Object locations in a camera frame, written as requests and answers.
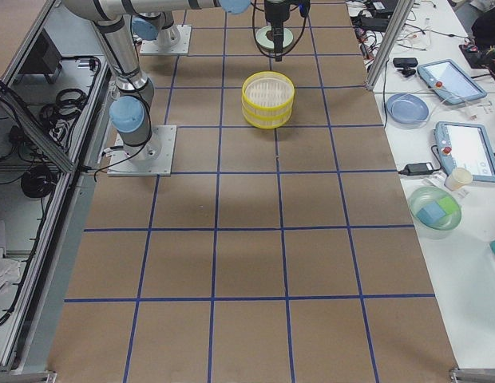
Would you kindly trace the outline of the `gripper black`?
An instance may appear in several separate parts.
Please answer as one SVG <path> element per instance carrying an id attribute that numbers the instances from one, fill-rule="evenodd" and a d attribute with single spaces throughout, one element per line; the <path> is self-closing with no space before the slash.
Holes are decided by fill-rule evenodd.
<path id="1" fill-rule="evenodd" d="M 284 27 L 281 20 L 270 22 L 271 35 L 273 39 L 273 56 L 275 61 L 281 62 L 283 59 L 283 42 L 284 42 Z"/>

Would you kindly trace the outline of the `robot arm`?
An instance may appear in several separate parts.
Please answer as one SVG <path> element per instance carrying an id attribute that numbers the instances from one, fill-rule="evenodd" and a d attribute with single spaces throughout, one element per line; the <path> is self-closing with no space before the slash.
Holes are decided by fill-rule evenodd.
<path id="1" fill-rule="evenodd" d="M 172 12 L 146 13 L 133 16 L 133 32 L 143 41 L 150 41 L 167 48 L 180 41 L 180 32 L 175 26 Z"/>
<path id="2" fill-rule="evenodd" d="M 173 28 L 172 13 L 176 10 L 222 8 L 227 14 L 242 14 L 250 7 L 258 10 L 255 1 L 64 1 L 63 4 L 71 13 L 93 25 L 121 94 L 130 96 L 136 93 L 140 99 L 144 89 L 153 90 L 153 85 L 140 67 L 131 32 L 132 24 L 125 22 L 126 15 L 148 23 L 158 36 L 161 30 Z M 309 1 L 265 1 L 260 11 L 269 24 L 273 48 L 264 49 L 256 41 L 260 53 L 274 61 L 282 61 L 295 48 L 294 44 L 284 46 L 284 22 L 294 9 L 299 10 L 305 22 L 310 8 Z"/>

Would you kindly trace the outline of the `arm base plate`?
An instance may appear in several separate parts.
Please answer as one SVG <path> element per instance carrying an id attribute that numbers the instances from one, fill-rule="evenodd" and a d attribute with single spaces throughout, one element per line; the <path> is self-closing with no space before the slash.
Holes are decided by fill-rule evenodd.
<path id="1" fill-rule="evenodd" d="M 155 125 L 152 138 L 145 148 L 132 159 L 137 151 L 127 146 L 113 151 L 110 156 L 110 176 L 170 176 L 176 143 L 175 125 Z"/>
<path id="2" fill-rule="evenodd" d="M 143 40 L 140 55 L 188 55 L 191 33 L 192 27 L 190 25 L 172 25 L 168 28 L 159 30 L 155 40 Z"/>

